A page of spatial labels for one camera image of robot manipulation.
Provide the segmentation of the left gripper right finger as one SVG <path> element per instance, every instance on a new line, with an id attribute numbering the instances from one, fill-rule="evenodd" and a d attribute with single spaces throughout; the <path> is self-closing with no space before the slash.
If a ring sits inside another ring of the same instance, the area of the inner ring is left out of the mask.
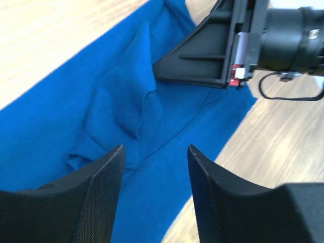
<path id="1" fill-rule="evenodd" d="M 323 242 L 323 184 L 270 189 L 188 147 L 200 242 Z"/>

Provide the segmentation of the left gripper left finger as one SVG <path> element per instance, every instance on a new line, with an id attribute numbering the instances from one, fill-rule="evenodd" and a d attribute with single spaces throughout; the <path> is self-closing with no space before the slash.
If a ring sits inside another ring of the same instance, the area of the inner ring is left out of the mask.
<path id="1" fill-rule="evenodd" d="M 126 161 L 122 145 L 35 190 L 1 192 L 1 242 L 110 242 Z"/>

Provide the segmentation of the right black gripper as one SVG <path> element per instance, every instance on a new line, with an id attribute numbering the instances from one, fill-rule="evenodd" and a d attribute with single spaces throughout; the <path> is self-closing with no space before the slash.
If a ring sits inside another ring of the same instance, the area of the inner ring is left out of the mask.
<path id="1" fill-rule="evenodd" d="M 285 80 L 323 76 L 323 10 L 267 6 L 268 1 L 217 1 L 184 40 L 153 64 L 155 78 L 225 88 L 230 33 L 230 86 L 248 81 L 257 69 Z"/>

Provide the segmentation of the blue printed t shirt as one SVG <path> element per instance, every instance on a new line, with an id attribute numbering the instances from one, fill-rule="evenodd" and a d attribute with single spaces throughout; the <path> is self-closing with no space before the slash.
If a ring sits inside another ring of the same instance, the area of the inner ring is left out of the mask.
<path id="1" fill-rule="evenodd" d="M 38 188 L 122 144 L 111 240 L 160 242 L 191 196 L 187 147 L 216 158 L 256 101 L 154 78 L 194 27 L 184 1 L 149 1 L 2 110 L 1 189 Z"/>

